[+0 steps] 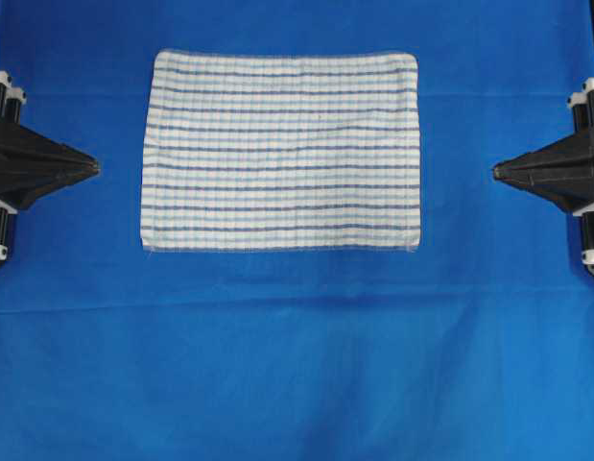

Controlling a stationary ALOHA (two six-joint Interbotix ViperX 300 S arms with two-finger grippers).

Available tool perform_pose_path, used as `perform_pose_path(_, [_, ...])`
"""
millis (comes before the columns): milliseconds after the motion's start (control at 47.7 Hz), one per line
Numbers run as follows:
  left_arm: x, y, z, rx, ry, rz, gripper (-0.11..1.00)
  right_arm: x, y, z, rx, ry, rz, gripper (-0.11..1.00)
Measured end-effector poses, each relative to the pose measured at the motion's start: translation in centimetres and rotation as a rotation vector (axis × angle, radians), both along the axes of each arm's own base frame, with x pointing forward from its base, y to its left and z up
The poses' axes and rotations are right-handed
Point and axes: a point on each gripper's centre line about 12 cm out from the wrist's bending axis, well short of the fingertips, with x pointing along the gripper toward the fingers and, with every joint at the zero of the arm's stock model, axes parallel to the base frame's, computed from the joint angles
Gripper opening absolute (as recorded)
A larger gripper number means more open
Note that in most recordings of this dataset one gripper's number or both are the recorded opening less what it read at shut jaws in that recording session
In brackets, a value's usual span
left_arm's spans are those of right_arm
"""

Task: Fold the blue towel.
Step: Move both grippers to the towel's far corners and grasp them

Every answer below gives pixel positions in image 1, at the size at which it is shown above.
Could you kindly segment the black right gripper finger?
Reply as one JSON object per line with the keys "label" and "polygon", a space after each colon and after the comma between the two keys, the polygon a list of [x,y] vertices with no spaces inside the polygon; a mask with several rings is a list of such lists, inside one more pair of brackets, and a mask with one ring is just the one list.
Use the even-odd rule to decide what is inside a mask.
{"label": "black right gripper finger", "polygon": [[502,161],[492,168],[492,174],[494,179],[509,179],[519,171],[593,165],[594,127],[590,127],[539,150]]}
{"label": "black right gripper finger", "polygon": [[494,173],[496,181],[553,203],[561,211],[575,212],[594,203],[594,177],[540,178],[536,174]]}

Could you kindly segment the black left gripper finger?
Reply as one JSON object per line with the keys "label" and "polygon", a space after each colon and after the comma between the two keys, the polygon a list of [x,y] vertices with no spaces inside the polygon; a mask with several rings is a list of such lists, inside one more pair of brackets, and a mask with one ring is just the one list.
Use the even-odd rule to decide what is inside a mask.
{"label": "black left gripper finger", "polygon": [[99,172],[98,166],[87,166],[47,174],[0,173],[0,206],[13,212],[27,210],[38,199],[88,180]]}
{"label": "black left gripper finger", "polygon": [[0,155],[7,158],[60,161],[99,168],[95,158],[3,117],[0,117]]}

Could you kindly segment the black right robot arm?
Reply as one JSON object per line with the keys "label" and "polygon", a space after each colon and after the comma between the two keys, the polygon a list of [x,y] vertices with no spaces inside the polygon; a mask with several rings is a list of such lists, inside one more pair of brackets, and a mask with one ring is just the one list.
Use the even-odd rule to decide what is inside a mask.
{"label": "black right robot arm", "polygon": [[580,221],[582,264],[594,270],[594,78],[567,100],[574,132],[493,167],[493,178],[547,200]]}

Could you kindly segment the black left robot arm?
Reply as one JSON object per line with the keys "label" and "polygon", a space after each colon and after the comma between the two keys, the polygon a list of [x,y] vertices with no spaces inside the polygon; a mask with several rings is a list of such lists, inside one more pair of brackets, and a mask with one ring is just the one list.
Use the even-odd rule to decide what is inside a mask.
{"label": "black left robot arm", "polygon": [[26,103],[24,89],[0,71],[0,268],[10,256],[20,211],[100,172],[95,158],[21,125]]}

